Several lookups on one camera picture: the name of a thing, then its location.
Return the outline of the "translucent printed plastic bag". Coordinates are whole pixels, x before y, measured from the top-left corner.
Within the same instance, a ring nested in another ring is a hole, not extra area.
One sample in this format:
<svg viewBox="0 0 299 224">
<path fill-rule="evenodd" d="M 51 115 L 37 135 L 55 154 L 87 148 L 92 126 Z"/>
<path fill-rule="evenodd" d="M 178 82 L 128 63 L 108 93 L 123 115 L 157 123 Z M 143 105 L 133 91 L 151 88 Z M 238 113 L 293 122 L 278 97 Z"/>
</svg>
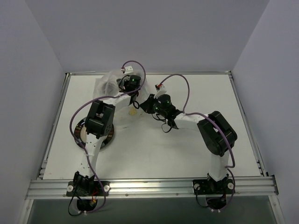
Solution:
<svg viewBox="0 0 299 224">
<path fill-rule="evenodd" d="M 141 78 L 140 90 L 136 92 L 119 92 L 117 79 L 125 75 L 137 75 Z M 97 79 L 93 91 L 94 102 L 91 109 L 97 113 L 104 112 L 107 108 L 113 109 L 114 112 L 137 102 L 138 105 L 143 103 L 150 95 L 150 87 L 140 71 L 134 70 L 133 73 L 124 74 L 121 70 L 113 70 L 102 78 Z"/>
</svg>

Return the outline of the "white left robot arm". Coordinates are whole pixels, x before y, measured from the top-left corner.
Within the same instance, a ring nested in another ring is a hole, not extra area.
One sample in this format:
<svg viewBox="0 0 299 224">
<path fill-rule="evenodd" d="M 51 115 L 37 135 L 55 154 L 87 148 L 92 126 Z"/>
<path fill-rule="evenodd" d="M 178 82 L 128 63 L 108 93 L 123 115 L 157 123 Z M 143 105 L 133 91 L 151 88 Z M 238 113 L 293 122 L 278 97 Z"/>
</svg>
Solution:
<svg viewBox="0 0 299 224">
<path fill-rule="evenodd" d="M 102 96 L 91 101 L 85 119 L 86 142 L 84 157 L 78 174 L 84 178 L 97 178 L 95 167 L 102 142 L 112 129 L 114 114 L 136 100 L 144 80 L 137 75 L 125 75 L 120 80 L 121 89 L 115 96 Z"/>
</svg>

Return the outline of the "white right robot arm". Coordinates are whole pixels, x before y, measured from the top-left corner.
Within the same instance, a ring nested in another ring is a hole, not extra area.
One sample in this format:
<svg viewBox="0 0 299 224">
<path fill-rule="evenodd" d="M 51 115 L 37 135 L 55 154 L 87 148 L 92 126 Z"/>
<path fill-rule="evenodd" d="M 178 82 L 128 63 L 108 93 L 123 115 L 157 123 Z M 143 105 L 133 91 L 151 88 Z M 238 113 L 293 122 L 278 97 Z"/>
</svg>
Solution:
<svg viewBox="0 0 299 224">
<path fill-rule="evenodd" d="M 211 153 L 208 171 L 210 179 L 207 186 L 210 191 L 217 193 L 224 188 L 223 179 L 228 175 L 228 168 L 235 166 L 232 147 L 237 140 L 237 134 L 219 111 L 208 115 L 198 112 L 183 113 L 171 102 L 168 94 L 148 99 L 140 104 L 140 108 L 148 114 L 160 115 L 171 129 L 188 129 L 198 131 Z"/>
</svg>

